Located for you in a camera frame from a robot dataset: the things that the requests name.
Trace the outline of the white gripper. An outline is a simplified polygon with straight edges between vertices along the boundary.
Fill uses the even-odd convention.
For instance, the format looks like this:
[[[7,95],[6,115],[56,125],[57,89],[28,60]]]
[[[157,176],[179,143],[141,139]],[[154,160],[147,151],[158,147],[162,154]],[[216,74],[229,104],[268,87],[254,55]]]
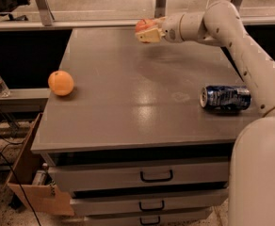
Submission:
[[[158,27],[151,27],[138,31],[136,33],[136,38],[143,43],[157,43],[165,36],[165,40],[168,42],[183,42],[184,40],[182,39],[180,29],[183,16],[183,13],[175,13],[167,17],[152,18],[150,24],[162,25],[164,33]]]

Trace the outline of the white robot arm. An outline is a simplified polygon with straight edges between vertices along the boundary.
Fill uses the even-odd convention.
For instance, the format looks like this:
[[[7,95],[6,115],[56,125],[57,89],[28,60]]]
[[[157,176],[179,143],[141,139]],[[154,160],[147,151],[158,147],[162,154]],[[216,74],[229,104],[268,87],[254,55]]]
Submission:
[[[202,89],[204,108],[245,110],[261,118],[235,140],[229,176],[229,226],[275,226],[275,61],[249,35],[233,3],[219,0],[201,13],[177,13],[136,23],[143,43],[184,42],[225,48],[243,86]]]

